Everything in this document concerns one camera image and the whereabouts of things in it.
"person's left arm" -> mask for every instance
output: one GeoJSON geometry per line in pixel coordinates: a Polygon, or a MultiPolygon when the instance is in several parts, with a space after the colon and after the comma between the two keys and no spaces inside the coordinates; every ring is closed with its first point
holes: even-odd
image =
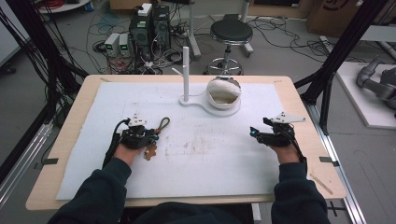
{"type": "Polygon", "coordinates": [[[88,177],[74,199],[62,206],[49,223],[117,223],[125,204],[126,188],[134,156],[132,150],[119,144],[114,158],[103,170],[88,177]]]}

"person's arm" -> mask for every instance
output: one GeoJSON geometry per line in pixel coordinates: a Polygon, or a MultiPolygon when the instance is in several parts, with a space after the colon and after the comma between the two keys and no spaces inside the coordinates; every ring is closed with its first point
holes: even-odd
{"type": "Polygon", "coordinates": [[[93,171],[75,198],[62,206],[49,223],[117,223],[125,204],[124,185],[131,174],[130,166],[140,151],[119,144],[106,167],[93,171]]]}
{"type": "Polygon", "coordinates": [[[315,183],[306,179],[305,164],[299,161],[293,145],[272,147],[279,160],[279,183],[271,210],[274,224],[330,223],[327,204],[315,183]]]}

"chair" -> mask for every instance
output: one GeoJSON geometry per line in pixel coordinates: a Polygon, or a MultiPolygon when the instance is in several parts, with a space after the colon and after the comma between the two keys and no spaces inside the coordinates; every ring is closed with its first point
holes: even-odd
{"type": "Polygon", "coordinates": [[[213,60],[205,69],[205,75],[244,75],[242,65],[230,58],[231,46],[243,46],[253,37],[253,30],[249,25],[240,20],[215,21],[210,27],[213,39],[227,45],[224,58],[213,60]]]}

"white mat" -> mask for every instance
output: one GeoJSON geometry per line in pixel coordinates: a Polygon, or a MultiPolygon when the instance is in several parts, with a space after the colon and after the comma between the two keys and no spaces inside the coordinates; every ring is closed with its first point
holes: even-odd
{"type": "MultiPolygon", "coordinates": [[[[358,73],[366,65],[367,63],[343,63],[338,69],[338,77],[367,127],[396,129],[396,119],[394,118],[396,111],[376,98],[372,91],[356,85],[358,73]]],[[[372,80],[379,82],[382,72],[394,66],[380,64],[375,69],[372,80]]]]}
{"type": "MultiPolygon", "coordinates": [[[[191,84],[191,94],[206,84],[191,84]]],[[[171,123],[157,142],[157,156],[134,159],[127,198],[253,195],[273,192],[276,154],[249,136],[249,126],[271,132],[262,118],[282,111],[271,84],[241,84],[241,109],[216,118],[197,106],[184,107],[176,83],[103,83],[67,163],[57,200],[72,199],[94,169],[100,169],[116,124],[138,113],[147,128],[163,117],[171,123]]]]}

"black stool seat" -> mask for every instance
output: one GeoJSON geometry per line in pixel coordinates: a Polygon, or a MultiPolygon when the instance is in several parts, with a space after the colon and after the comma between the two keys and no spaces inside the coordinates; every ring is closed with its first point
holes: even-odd
{"type": "Polygon", "coordinates": [[[212,24],[210,35],[220,43],[245,45],[253,37],[253,30],[249,25],[239,20],[222,20],[212,24]]]}

